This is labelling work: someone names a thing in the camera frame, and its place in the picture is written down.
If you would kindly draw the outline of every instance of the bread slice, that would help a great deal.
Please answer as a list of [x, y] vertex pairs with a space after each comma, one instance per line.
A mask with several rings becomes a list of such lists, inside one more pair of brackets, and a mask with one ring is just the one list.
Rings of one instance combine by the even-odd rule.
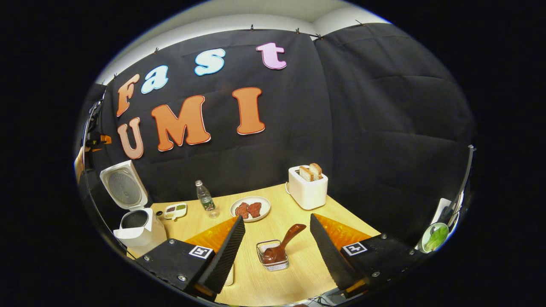
[[322, 168], [316, 163], [309, 164], [309, 170], [313, 173], [315, 180], [322, 179]]
[[302, 176], [307, 181], [313, 181], [313, 173], [306, 167], [300, 166], [300, 176]]

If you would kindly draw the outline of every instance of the bottle label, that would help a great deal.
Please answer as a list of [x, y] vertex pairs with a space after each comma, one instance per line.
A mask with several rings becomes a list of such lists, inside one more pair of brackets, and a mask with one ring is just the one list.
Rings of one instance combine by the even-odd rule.
[[201, 203], [203, 205], [203, 208], [205, 208], [206, 211], [211, 211], [216, 209], [216, 206], [214, 205], [214, 200], [210, 200], [208, 203]]

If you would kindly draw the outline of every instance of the blue letter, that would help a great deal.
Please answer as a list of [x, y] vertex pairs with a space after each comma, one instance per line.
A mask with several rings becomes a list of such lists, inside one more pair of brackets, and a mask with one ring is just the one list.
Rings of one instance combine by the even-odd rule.
[[169, 81], [169, 78], [167, 78], [167, 69], [169, 69], [167, 65], [161, 65], [152, 69], [152, 71], [146, 75], [146, 78], [144, 78], [146, 79], [146, 82], [142, 84], [140, 92], [143, 94], [148, 94], [149, 92], [162, 88], [165, 84], [167, 84], [167, 81]]
[[222, 59], [224, 56], [225, 51], [223, 49], [212, 49], [201, 52], [195, 57], [195, 63], [200, 65], [195, 68], [195, 74], [202, 76], [219, 71], [224, 67], [224, 60]]

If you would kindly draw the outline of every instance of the orange letter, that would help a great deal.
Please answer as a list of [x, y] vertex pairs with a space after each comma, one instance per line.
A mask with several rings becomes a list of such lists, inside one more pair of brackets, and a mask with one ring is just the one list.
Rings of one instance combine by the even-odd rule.
[[138, 159], [142, 157], [142, 154], [144, 153], [142, 137], [140, 136], [140, 130], [138, 128], [139, 124], [140, 124], [140, 118], [138, 117], [135, 117], [131, 121], [129, 121], [129, 126], [131, 126], [131, 128], [133, 129], [133, 135], [135, 137], [135, 143], [136, 143], [135, 149], [132, 149], [131, 145], [129, 144], [129, 138], [127, 137], [127, 124], [124, 123], [123, 125], [117, 128], [117, 132], [121, 138], [121, 145], [123, 146], [123, 151], [125, 152], [127, 157], [131, 159]]
[[125, 112], [129, 108], [129, 101], [127, 101], [127, 98], [133, 97], [133, 91], [135, 89], [133, 83], [137, 83], [139, 78], [139, 74], [134, 75], [117, 91], [117, 93], [120, 94], [117, 105], [117, 117], [120, 117], [121, 114], [123, 114], [123, 112]]
[[265, 124], [260, 121], [258, 114], [258, 96], [262, 90], [257, 87], [244, 87], [233, 91], [233, 97], [239, 102], [239, 117], [241, 124], [237, 128], [238, 134], [252, 134], [265, 130]]
[[152, 110], [152, 116], [156, 119], [157, 133], [159, 134], [159, 151], [173, 149], [173, 142], [169, 140], [169, 135], [178, 146], [182, 146], [186, 127], [188, 128], [188, 137], [186, 143], [195, 145], [208, 142], [210, 134], [205, 131], [203, 124], [203, 115], [201, 106], [205, 102], [203, 96], [191, 96], [182, 103], [180, 114], [176, 117], [168, 105], [163, 104]]

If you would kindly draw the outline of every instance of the white toaster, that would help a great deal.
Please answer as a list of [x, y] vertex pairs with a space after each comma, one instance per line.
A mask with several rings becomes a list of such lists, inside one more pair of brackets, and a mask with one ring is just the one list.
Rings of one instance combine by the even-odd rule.
[[328, 191], [328, 177], [322, 174], [322, 179], [307, 181], [299, 174], [300, 167], [288, 169], [287, 192], [305, 210], [311, 210], [324, 206]]

